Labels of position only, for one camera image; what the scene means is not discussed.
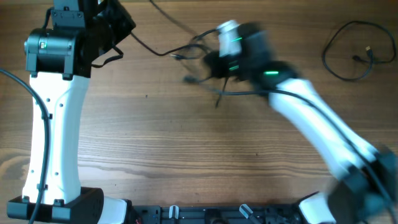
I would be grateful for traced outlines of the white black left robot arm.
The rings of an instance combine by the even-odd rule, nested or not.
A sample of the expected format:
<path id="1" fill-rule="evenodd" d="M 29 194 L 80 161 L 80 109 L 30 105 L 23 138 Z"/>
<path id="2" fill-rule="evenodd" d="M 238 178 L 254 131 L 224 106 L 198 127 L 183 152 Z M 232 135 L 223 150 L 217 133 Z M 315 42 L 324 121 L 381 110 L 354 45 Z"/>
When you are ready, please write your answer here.
<path id="1" fill-rule="evenodd" d="M 24 44 L 23 87 L 33 98 L 29 172 L 9 218 L 48 223 L 132 223 L 129 200 L 83 187 L 78 175 L 80 118 L 95 60 L 135 28 L 118 1 L 55 1 Z"/>

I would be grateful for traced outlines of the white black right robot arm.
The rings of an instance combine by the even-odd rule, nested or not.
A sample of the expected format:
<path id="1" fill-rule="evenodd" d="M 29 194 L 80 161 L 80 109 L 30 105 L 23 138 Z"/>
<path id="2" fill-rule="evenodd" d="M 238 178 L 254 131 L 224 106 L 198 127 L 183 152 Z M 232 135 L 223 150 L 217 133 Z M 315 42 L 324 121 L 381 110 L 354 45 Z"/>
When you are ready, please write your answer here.
<path id="1" fill-rule="evenodd" d="M 309 80 L 274 58 L 255 23 L 228 21 L 216 29 L 220 47 L 204 61 L 213 78 L 233 77 L 289 120 L 313 145 L 336 184 L 298 203 L 305 223 L 359 223 L 387 210 L 397 220 L 395 154 L 357 135 L 319 96 Z"/>

